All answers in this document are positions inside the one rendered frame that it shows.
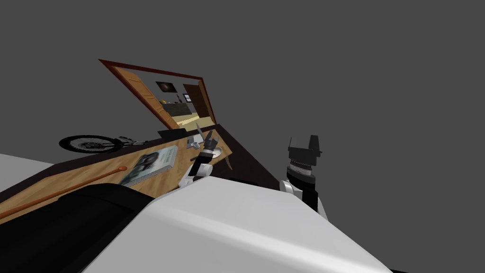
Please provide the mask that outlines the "brown wooden door leaf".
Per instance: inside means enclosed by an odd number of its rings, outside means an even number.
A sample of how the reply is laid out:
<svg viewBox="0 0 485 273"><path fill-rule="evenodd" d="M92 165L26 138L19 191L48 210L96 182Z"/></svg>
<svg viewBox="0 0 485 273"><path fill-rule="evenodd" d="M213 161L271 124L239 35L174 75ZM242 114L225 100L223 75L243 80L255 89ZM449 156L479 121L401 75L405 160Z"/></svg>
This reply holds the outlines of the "brown wooden door leaf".
<svg viewBox="0 0 485 273"><path fill-rule="evenodd" d="M180 128L179 124L177 124L171 115L163 108L162 104L156 99L154 94L150 92L138 75L119 67L114 67L114 69L121 76L123 83L127 84L127 88L160 122L165 125L167 129Z"/></svg>

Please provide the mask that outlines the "dark low cabinet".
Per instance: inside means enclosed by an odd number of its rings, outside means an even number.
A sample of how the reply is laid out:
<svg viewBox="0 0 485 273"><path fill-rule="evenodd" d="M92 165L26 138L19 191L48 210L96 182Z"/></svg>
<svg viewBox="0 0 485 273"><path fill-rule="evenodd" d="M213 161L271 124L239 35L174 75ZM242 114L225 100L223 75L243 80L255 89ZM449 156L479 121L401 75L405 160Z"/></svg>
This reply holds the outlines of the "dark low cabinet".
<svg viewBox="0 0 485 273"><path fill-rule="evenodd" d="M162 106L171 117L186 116L192 114L187 103L165 103L162 104Z"/></svg>

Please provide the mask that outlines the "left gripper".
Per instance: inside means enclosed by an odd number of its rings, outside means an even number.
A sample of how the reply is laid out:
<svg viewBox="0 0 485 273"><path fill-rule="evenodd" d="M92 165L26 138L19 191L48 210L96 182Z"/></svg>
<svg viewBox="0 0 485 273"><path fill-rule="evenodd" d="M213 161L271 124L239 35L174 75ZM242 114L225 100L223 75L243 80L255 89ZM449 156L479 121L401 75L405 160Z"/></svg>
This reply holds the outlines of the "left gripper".
<svg viewBox="0 0 485 273"><path fill-rule="evenodd" d="M212 154L213 150L216 148L219 140L219 136L212 138L213 131L210 130L206 136L206 140L204 142L203 152L207 154Z"/></svg>

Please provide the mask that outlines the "grey-green book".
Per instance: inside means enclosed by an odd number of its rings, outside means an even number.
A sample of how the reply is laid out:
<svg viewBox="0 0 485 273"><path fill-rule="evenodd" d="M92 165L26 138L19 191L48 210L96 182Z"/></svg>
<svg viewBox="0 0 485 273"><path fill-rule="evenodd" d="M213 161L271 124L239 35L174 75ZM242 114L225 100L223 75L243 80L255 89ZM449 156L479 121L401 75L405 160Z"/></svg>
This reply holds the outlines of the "grey-green book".
<svg viewBox="0 0 485 273"><path fill-rule="evenodd" d="M119 182L119 184L125 187L131 187L173 168L177 151L177 146L169 146L141 156L134 168Z"/></svg>

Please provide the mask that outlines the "wooden table with dark edge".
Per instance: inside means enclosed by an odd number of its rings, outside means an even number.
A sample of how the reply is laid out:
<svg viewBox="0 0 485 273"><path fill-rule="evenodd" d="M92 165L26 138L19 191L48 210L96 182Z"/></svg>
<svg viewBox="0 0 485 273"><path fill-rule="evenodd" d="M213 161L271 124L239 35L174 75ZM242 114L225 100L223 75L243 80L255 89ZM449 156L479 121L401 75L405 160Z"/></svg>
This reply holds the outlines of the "wooden table with dark edge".
<svg viewBox="0 0 485 273"><path fill-rule="evenodd" d="M278 190L279 181L266 170L231 134L221 125L206 127L203 132L213 130L219 136L223 155L212 161L212 176L224 179L247 181L257 186ZM179 181L191 164L191 158L198 152L186 148L185 139L171 141L178 145L176 164L168 171L134 185L133 189L157 198L177 188ZM138 158L168 146L162 139L156 139L143 146L132 146L114 153L99 154L52 165L25 179L15 186L0 192L0 213L38 200L87 180L94 183L118 183L123 172L112 173L126 166L132 169Z"/></svg>

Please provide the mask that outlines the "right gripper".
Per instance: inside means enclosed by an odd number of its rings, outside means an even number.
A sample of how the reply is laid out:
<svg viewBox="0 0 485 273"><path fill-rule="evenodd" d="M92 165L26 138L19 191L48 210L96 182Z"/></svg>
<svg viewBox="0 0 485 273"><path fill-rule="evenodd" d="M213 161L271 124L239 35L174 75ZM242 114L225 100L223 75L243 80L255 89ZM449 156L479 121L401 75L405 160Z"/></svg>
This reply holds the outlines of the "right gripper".
<svg viewBox="0 0 485 273"><path fill-rule="evenodd" d="M292 137L288 147L288 157L292 165L317 165L317 158L322 154L320 151L319 136L311 135L308 143L308 149L292 147Z"/></svg>

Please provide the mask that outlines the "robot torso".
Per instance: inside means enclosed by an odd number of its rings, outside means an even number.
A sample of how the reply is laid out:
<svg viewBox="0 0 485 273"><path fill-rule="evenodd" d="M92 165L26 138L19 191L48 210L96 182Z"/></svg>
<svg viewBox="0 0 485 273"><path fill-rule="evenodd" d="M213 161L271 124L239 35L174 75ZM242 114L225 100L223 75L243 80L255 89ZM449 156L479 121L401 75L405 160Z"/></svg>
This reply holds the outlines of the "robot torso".
<svg viewBox="0 0 485 273"><path fill-rule="evenodd" d="M392 273L298 197L206 177L151 201L83 273Z"/></svg>

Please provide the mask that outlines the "black motorbike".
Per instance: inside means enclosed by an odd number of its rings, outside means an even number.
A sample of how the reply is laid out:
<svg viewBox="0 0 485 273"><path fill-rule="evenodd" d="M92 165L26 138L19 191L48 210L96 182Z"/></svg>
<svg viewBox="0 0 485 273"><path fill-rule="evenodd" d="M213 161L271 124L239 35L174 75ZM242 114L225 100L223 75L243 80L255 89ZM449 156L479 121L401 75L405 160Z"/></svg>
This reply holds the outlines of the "black motorbike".
<svg viewBox="0 0 485 273"><path fill-rule="evenodd" d="M110 138L98 135L77 135L63 138L59 146L67 151L83 154L113 153L127 146L145 145L148 141L136 141L125 136Z"/></svg>

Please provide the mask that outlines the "long orange wooden stick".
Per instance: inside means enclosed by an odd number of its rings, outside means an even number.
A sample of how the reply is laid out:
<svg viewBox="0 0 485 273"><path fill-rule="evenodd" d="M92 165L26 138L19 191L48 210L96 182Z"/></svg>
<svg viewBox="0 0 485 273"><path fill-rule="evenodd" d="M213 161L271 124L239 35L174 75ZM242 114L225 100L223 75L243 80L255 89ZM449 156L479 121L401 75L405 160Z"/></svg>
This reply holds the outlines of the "long orange wooden stick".
<svg viewBox="0 0 485 273"><path fill-rule="evenodd" d="M22 204L21 206L18 206L16 208L13 208L13 209L10 209L10 210L7 210L5 212L0 213L0 220L1 219L4 219L4 218L6 218L6 217L8 217L10 215L13 215L15 213L18 213L18 212L20 212L22 210L28 209L28 208L30 208L32 206L38 205L39 203L45 202L46 200L52 199L52 198L57 197L59 195L65 194L67 192L73 191L73 190L75 190L77 188L80 188L82 186L85 186L85 185L87 185L89 183L98 181L98 180L103 179L105 177L108 177L110 175L113 175L113 174L116 174L116 173L119 173L119 172L123 172L123 171L126 171L126 170L127 170L127 167L125 165L122 165L119 168L117 168L115 170L112 170L112 171L110 171L108 173L102 174L102 175L97 176L97 177L94 177L92 179L88 179L88 180L86 180L84 182L78 183L78 184L76 184L74 186L65 188L63 190L57 191L57 192L52 193L52 194L49 194L49 195L44 196L42 198L39 198L37 200L34 200L34 201L31 201L31 202Z"/></svg>

